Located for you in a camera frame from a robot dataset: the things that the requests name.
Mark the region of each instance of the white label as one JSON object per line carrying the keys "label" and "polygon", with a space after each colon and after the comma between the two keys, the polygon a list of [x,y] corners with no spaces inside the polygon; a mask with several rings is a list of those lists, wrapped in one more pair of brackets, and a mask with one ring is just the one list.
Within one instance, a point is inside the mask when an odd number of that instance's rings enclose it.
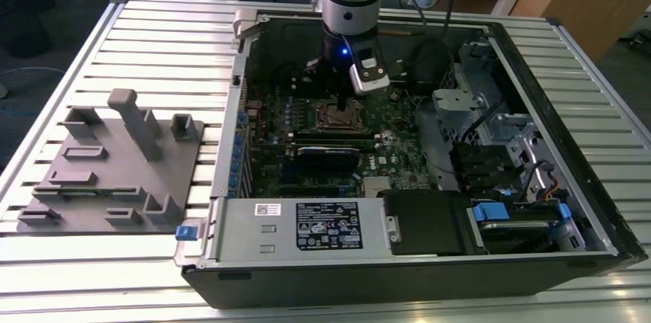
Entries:
{"label": "white label", "polygon": [[257,203],[255,216],[281,216],[279,203]]}

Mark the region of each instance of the slotted metal surface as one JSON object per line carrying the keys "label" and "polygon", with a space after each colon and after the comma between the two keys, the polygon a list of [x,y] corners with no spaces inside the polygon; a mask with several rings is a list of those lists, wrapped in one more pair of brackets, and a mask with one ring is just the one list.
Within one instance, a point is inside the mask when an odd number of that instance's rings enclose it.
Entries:
{"label": "slotted metal surface", "polygon": [[[229,95],[234,12],[303,5],[201,0],[130,0],[113,5],[71,67],[50,108],[37,121],[3,182],[0,232],[13,233],[33,185],[46,176],[66,139],[58,125],[71,105],[101,106],[114,88],[134,88],[157,118],[191,112],[207,123],[187,217],[203,217]],[[411,12],[389,11],[413,15]],[[458,15],[476,21],[496,21]],[[501,18],[610,196],[651,252],[651,151],[649,132],[562,28],[537,18]],[[339,319],[347,321],[558,322],[651,320],[651,262],[606,277],[574,280],[532,297],[435,303],[351,305],[318,310],[211,309],[186,284],[173,256],[173,235],[0,238],[0,320],[171,321]]]}

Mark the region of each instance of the white cable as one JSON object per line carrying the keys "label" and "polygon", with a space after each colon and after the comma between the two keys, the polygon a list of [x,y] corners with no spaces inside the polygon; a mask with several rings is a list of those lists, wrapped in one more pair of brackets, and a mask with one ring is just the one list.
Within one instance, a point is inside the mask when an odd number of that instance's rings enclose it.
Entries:
{"label": "white cable", "polygon": [[47,66],[29,66],[26,68],[18,68],[18,69],[7,70],[6,72],[0,73],[0,76],[10,74],[10,73],[14,73],[14,72],[19,72],[22,70],[46,70],[46,71],[66,74],[66,72],[62,69],[50,68]]}

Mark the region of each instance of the motherboard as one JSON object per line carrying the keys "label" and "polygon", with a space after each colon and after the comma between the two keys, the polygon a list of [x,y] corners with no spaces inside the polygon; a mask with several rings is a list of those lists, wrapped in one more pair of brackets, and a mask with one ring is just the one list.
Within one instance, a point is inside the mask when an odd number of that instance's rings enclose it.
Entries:
{"label": "motherboard", "polygon": [[255,197],[377,197],[389,188],[431,188],[419,98],[390,87],[343,104],[291,89],[249,91]]}

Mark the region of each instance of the blue tab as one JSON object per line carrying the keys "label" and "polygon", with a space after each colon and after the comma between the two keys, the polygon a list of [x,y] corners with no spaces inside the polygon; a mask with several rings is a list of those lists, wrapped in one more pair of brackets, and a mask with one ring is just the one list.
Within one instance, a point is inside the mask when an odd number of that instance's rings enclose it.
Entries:
{"label": "blue tab", "polygon": [[476,215],[476,220],[478,222],[484,222],[486,220],[485,211],[482,210],[481,206],[476,206],[473,208],[473,214]]}
{"label": "blue tab", "polygon": [[573,217],[573,211],[570,210],[570,206],[568,206],[566,203],[560,204],[560,211],[561,211],[561,217],[564,219]]}
{"label": "blue tab", "polygon": [[175,236],[178,241],[197,241],[199,239],[199,227],[181,225],[177,228]]}
{"label": "blue tab", "polygon": [[512,218],[504,203],[480,203],[480,205],[473,208],[473,213],[480,222],[510,220]]}

